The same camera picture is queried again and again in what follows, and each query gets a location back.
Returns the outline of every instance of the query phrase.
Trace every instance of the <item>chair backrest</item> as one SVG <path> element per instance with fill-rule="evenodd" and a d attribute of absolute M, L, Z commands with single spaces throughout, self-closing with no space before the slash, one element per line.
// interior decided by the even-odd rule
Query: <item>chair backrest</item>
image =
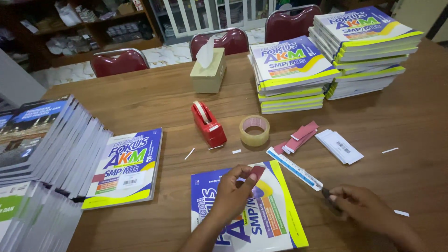
<path fill-rule="evenodd" d="M 225 55 L 248 52 L 249 40 L 247 34 L 240 28 L 227 28 L 221 30 L 213 30 L 205 33 L 196 34 L 190 41 L 190 53 L 193 61 L 196 60 L 196 54 L 199 49 L 205 45 L 210 35 L 227 32 L 222 38 L 215 39 L 214 47 L 223 47 Z"/>
<path fill-rule="evenodd" d="M 288 12 L 301 10 L 298 15 L 290 16 Z M 266 20 L 264 42 L 272 43 L 309 36 L 308 28 L 313 26 L 313 18 L 320 15 L 319 6 L 309 4 L 272 12 Z"/>
<path fill-rule="evenodd" d="M 118 58 L 112 58 L 112 55 L 119 56 Z M 109 52 L 95 53 L 90 61 L 90 65 L 98 78 L 149 68 L 146 57 L 141 51 L 135 48 L 124 48 Z"/>

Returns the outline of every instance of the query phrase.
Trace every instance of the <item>blue ruler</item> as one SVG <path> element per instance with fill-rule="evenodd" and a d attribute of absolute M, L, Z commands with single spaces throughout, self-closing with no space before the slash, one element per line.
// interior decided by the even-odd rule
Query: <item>blue ruler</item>
<path fill-rule="evenodd" d="M 266 151 L 266 153 L 269 154 L 271 157 L 273 157 L 275 160 L 277 160 L 279 163 L 281 163 L 285 168 L 287 168 L 294 175 L 296 175 L 301 180 L 303 180 L 303 182 L 307 183 L 314 190 L 316 190 L 316 191 L 322 190 L 323 184 L 319 180 L 317 180 L 316 178 L 311 176 L 308 172 L 306 172 L 304 169 L 300 168 L 298 165 L 294 164 L 287 157 L 283 156 L 282 154 L 277 154 L 274 151 L 273 147 L 270 147 Z"/>

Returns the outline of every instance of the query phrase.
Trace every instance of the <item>tape dispenser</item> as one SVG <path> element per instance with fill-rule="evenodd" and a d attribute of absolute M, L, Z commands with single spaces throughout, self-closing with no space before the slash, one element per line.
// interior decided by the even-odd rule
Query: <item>tape dispenser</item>
<path fill-rule="evenodd" d="M 203 102 L 194 101 L 191 112 L 193 112 L 194 122 L 211 148 L 227 142 L 223 127 Z"/>

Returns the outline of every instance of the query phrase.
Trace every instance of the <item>masking tape roll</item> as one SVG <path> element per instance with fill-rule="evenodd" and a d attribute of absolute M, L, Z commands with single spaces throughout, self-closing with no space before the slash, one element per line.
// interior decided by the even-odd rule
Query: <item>masking tape roll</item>
<path fill-rule="evenodd" d="M 251 126 L 260 127 L 264 130 L 264 132 L 259 135 L 250 135 L 246 133 L 245 130 L 247 130 L 247 128 Z M 261 146 L 265 142 L 267 142 L 267 139 L 269 138 L 269 128 L 269 122 L 264 117 L 248 116 L 244 118 L 240 123 L 241 141 L 252 147 Z"/>
<path fill-rule="evenodd" d="M 195 101 L 193 102 L 193 104 L 194 104 L 194 105 L 196 106 L 196 108 L 198 109 L 198 112 L 199 112 L 199 114 L 201 115 L 202 120 L 204 120 L 204 123 L 205 123 L 205 124 L 210 123 L 210 121 L 208 120 L 207 115 L 205 114 L 205 111 L 204 111 L 204 109 L 202 108 L 201 104 L 200 104 L 197 100 L 195 100 Z"/>

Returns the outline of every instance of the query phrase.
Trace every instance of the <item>marble floor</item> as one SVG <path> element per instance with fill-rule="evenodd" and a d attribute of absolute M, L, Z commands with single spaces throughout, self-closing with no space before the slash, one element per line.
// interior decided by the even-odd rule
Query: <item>marble floor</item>
<path fill-rule="evenodd" d="M 248 30 L 246 33 L 249 44 L 264 43 L 264 27 Z M 147 49 L 142 52 L 150 68 L 191 61 L 188 42 Z M 53 85 L 96 78 L 89 61 L 56 68 L 52 67 L 30 74 L 46 88 L 50 88 Z"/>

